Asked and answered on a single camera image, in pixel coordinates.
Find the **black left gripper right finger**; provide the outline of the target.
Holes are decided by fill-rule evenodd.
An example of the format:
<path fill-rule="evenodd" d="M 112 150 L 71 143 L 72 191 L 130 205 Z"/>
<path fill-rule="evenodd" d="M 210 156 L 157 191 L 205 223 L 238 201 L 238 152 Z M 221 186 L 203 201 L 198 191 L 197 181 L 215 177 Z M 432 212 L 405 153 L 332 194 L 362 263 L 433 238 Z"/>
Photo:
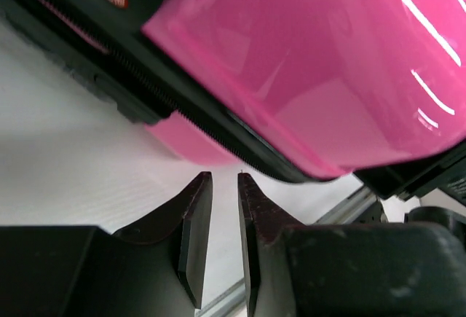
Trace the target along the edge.
<path fill-rule="evenodd" d="M 237 179 L 249 316 L 463 316 L 465 218 L 306 225 Z"/>

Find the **pink hard-shell suitcase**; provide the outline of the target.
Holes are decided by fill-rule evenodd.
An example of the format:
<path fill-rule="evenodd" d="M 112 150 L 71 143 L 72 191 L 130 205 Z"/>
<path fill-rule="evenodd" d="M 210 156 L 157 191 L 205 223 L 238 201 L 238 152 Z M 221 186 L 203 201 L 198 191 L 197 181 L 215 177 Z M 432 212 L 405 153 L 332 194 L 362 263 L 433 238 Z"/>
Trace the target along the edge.
<path fill-rule="evenodd" d="M 194 163 L 465 199 L 465 0 L 1 0 Z"/>

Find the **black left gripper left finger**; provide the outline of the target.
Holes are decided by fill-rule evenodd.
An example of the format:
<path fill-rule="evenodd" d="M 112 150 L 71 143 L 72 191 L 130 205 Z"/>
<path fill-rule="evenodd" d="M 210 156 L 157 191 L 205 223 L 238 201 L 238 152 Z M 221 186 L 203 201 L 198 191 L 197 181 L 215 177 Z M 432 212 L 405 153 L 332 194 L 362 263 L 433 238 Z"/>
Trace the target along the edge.
<path fill-rule="evenodd" d="M 97 226 L 1 229 L 3 316 L 193 316 L 202 302 L 213 178 L 108 233 Z"/>

